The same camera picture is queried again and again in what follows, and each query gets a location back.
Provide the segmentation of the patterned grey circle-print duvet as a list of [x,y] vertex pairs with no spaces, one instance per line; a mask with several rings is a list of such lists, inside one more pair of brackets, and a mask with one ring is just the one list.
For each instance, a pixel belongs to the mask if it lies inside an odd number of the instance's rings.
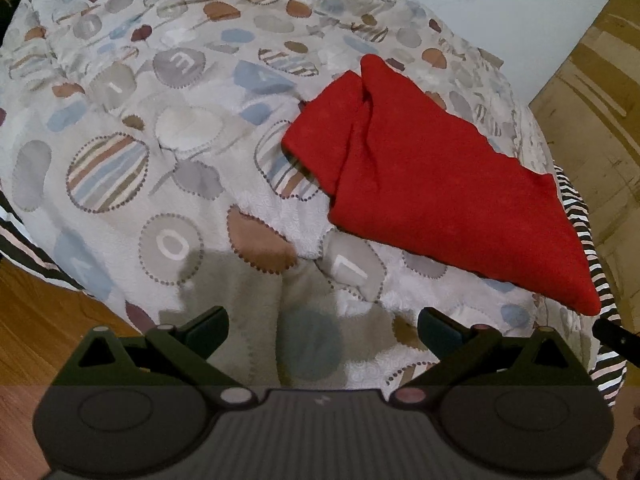
[[140,330],[213,306],[210,359],[253,386],[390,391],[436,359],[427,306],[508,336],[589,318],[329,222],[280,142],[376,54],[498,153],[548,174],[530,110],[489,55],[416,0],[15,0],[1,46],[1,188],[32,241]]

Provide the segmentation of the wooden plywood wardrobe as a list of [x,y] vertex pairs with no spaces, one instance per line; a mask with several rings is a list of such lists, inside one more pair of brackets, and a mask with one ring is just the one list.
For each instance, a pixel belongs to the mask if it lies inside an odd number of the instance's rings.
[[628,330],[639,329],[639,0],[608,0],[532,110],[589,208]]

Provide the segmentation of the red long-sleeve sweater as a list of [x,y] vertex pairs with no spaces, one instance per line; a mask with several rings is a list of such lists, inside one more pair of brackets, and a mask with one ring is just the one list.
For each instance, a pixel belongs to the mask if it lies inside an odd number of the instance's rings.
[[281,144],[341,230],[600,312],[552,176],[496,152],[382,58],[368,54],[329,84]]

